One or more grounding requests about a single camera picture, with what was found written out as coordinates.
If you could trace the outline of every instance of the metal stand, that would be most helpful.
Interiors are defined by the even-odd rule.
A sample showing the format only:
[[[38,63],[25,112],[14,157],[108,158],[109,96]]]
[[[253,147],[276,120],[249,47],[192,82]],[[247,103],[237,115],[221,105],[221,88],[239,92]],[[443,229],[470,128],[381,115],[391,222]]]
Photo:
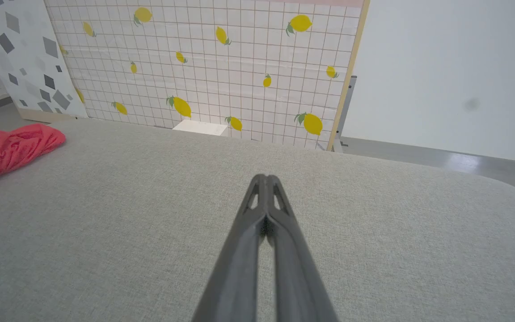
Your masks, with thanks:
[[[349,111],[349,105],[351,104],[351,97],[353,96],[353,90],[355,89],[355,83],[357,82],[356,76],[351,76],[349,80],[349,88],[345,96],[345,102],[343,103],[343,110],[341,110],[341,118],[339,118],[339,124],[337,125],[337,133],[335,134],[335,140],[333,141],[333,152],[343,153],[341,148],[341,131],[343,131],[343,125],[345,125],[345,118]]]
[[[251,208],[254,198],[257,206]],[[192,321],[256,320],[258,247],[264,237],[274,247],[278,322],[337,321],[282,184],[263,174],[249,185]]]

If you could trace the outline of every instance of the gray floor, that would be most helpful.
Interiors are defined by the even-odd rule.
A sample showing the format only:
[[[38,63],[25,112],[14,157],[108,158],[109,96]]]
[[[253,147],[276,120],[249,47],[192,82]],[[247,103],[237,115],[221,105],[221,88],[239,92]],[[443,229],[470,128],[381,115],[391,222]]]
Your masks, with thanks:
[[[0,107],[0,130],[12,131],[18,127],[37,123],[35,121],[23,120],[17,112],[15,105],[7,104]]]
[[[411,145],[352,139],[351,137],[342,137],[341,141],[343,144],[349,145],[349,147],[343,146],[343,153],[478,174],[515,186],[514,161],[413,147]]]
[[[36,122],[23,120],[13,104],[0,107],[0,130],[15,130],[33,123]],[[350,137],[342,137],[341,141],[349,145],[349,147],[343,147],[344,153],[478,174],[515,186],[515,162],[513,161]]]

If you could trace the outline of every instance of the gray fabric surface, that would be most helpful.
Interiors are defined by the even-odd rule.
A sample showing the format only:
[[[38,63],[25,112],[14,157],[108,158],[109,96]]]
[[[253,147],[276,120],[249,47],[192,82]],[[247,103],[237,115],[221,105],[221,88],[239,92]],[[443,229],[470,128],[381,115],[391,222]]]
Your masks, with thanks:
[[[515,188],[116,122],[0,178],[0,321],[188,321],[250,179],[280,177],[342,321],[515,321]],[[260,247],[259,318],[274,320]]]

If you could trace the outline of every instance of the geometric pattern board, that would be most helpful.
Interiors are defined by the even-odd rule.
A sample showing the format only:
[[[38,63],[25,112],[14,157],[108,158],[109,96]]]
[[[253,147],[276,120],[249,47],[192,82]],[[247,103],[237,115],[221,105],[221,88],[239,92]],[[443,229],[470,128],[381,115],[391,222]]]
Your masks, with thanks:
[[[43,2],[0,0],[0,78],[20,108],[88,116],[64,96],[78,97]]]
[[[192,119],[242,139],[327,147],[359,1],[45,3],[90,117],[166,128]]]

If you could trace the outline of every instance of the white panel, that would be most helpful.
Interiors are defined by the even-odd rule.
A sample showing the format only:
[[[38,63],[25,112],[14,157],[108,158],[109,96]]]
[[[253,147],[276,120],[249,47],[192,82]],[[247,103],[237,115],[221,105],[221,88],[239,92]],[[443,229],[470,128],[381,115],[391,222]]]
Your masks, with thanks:
[[[372,0],[343,136],[515,160],[515,1]]]

